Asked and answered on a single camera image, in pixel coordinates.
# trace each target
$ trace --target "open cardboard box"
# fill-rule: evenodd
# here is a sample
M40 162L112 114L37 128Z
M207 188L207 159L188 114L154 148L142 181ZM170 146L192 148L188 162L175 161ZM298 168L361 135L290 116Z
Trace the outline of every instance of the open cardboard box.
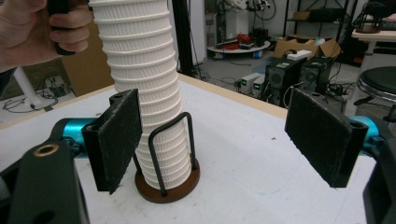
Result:
M277 40L274 57L282 58L284 55L289 54L290 50L309 50L312 51L313 56L326 56L335 58L341 52L341 47L333 38L325 38L325 42L321 45L315 44L314 37L288 35L282 39Z

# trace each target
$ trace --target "white desk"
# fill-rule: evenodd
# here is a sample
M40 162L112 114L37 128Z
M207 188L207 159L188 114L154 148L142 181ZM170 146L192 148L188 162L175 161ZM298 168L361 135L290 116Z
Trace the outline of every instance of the white desk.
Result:
M381 31L378 34L360 34L353 31L352 37L358 38L359 40L363 41L370 41L368 49L364 53L364 59L361 64L361 69L359 71L357 80L359 79L359 75L367 70L372 60L374 49L376 42L384 41L384 42L396 42L396 31ZM346 101L346 109L344 114L347 116L356 115L356 106L353 105L357 100L359 100L359 87L357 86L356 82L353 87L352 93L349 95Z
M180 77L192 115L197 187L168 204L143 199L130 164L113 195L96 191L89 161L76 160L91 223L365 223L362 190L374 160L359 157L346 189L331 189L284 132L286 110L189 77ZM62 118L95 117L112 88L2 125L0 170L50 134Z

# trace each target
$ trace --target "desk leg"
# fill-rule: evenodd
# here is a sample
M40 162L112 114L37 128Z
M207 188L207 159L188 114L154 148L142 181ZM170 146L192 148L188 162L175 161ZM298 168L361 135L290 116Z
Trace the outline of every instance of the desk leg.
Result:
M350 95L346 101L346 109L344 110L344 115L346 115L346 116L356 115L357 107L353 104L357 100L359 100L360 90L359 90L357 82L359 80L359 76L361 75L361 73L364 72L365 70L367 70L368 66L370 65L370 62L371 62L373 54L374 54L375 44L376 44L376 41L371 41L369 44L369 48L366 50L366 52L364 52L364 59L363 59L363 63L361 64L361 69L359 70L355 84L353 85L352 93L350 93Z

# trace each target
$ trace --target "power supply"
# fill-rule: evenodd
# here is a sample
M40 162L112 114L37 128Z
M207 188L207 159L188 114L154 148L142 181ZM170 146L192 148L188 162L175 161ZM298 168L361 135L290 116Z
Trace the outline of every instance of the power supply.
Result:
M248 76L242 77L241 78L241 93L251 94L251 90L252 90L252 87L253 87L253 82L259 76L261 76L259 73L253 73L253 74L250 74Z
M298 83L300 69L306 58L298 61L286 58L275 59L265 67L265 90L264 99L270 104L286 107L290 92L287 89Z
M299 81L303 87L324 94L332 70L332 58L312 57L301 65Z
M252 93L255 98L259 98L260 94L264 90L264 81L265 75L260 75L256 80L253 82Z

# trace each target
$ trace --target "black pole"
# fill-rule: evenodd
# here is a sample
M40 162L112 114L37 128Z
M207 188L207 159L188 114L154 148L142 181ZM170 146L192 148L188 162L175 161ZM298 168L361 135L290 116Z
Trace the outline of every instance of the black pole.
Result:
M179 73L194 77L192 71L192 51L190 37L190 20L186 0L172 0L177 36L178 58L180 60Z

